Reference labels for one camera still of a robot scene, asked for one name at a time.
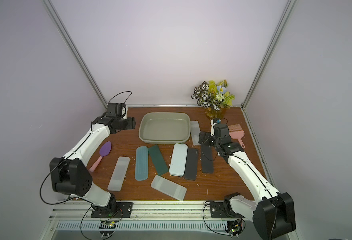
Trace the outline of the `black pencil case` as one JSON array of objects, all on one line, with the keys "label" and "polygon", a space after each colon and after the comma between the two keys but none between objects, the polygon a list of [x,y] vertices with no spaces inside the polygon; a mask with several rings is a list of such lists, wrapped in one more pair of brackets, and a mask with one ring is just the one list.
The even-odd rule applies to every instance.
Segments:
[{"label": "black pencil case", "polygon": [[201,164],[202,164],[202,172],[205,174],[213,174],[214,166],[213,166],[213,156],[212,149],[210,146],[201,145]]}]

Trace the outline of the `teal silicone pencil case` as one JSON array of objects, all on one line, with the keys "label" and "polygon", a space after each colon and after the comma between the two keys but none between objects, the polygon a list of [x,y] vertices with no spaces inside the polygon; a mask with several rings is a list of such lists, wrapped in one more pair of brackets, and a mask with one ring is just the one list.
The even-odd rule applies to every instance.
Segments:
[{"label": "teal silicone pencil case", "polygon": [[149,176],[149,151],[148,147],[141,146],[136,150],[135,179],[144,181]]}]

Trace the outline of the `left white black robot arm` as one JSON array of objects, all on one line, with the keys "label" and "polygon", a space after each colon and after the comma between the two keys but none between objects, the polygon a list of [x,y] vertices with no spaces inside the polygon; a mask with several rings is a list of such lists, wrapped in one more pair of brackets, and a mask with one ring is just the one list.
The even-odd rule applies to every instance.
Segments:
[{"label": "left white black robot arm", "polygon": [[50,161],[52,189],[54,192],[81,198],[96,211],[115,213],[118,209],[116,197],[93,182],[87,169],[88,162],[99,145],[111,134],[122,130],[133,130],[134,117],[128,117],[125,103],[108,103],[107,110],[91,122],[85,136],[63,157]]}]

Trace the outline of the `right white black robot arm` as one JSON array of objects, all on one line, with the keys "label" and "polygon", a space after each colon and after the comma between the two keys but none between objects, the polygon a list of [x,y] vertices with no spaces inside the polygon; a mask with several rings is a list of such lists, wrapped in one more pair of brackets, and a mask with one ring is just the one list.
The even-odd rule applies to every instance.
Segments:
[{"label": "right white black robot arm", "polygon": [[199,134],[199,143],[214,147],[237,172],[253,200],[240,194],[228,199],[229,209],[251,220],[263,240],[273,240],[296,230],[294,201],[281,193],[254,166],[239,142],[232,141],[228,125],[211,121],[211,131]]}]

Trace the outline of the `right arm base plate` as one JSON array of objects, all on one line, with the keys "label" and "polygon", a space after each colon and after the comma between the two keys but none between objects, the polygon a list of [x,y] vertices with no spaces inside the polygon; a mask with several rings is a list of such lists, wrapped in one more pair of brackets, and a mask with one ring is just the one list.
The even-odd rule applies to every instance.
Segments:
[{"label": "right arm base plate", "polygon": [[206,203],[209,207],[210,215],[212,218],[233,218],[240,219],[243,218],[242,215],[235,213],[227,201],[215,202],[209,201]]}]

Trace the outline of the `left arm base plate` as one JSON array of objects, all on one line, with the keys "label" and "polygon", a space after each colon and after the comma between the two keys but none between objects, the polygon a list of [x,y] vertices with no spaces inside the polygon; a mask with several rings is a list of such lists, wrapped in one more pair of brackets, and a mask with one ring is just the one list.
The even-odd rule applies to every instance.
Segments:
[{"label": "left arm base plate", "polygon": [[91,218],[130,218],[133,202],[116,202],[105,207],[92,206]]}]

